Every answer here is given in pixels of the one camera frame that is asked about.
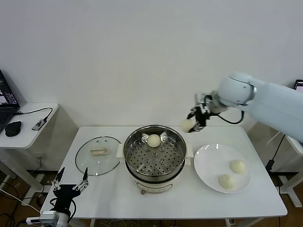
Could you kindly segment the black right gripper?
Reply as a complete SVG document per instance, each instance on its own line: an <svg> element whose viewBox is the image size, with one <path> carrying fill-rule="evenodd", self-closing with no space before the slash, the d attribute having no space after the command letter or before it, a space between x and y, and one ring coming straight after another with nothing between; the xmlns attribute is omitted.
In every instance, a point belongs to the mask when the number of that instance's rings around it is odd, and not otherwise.
<svg viewBox="0 0 303 227"><path fill-rule="evenodd" d="M205 111L203 108L200 107L193 107L191 108L191 112L187 115L187 119L191 119L195 116L196 122L193 125L193 127L190 129L190 132L199 132L201 131L205 126L207 120L210 118L210 114L208 111Z"/></svg>

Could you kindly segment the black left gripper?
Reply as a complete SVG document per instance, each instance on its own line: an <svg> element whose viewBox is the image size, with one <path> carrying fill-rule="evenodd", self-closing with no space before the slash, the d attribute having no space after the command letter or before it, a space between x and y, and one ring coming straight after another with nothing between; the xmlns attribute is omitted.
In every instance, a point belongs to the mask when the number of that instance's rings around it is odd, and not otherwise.
<svg viewBox="0 0 303 227"><path fill-rule="evenodd" d="M69 210L71 201L80 195L80 191L85 190L88 185L88 168L86 167L82 180L77 184L61 184L65 168L63 167L52 180L53 193L56 197L53 210Z"/></svg>

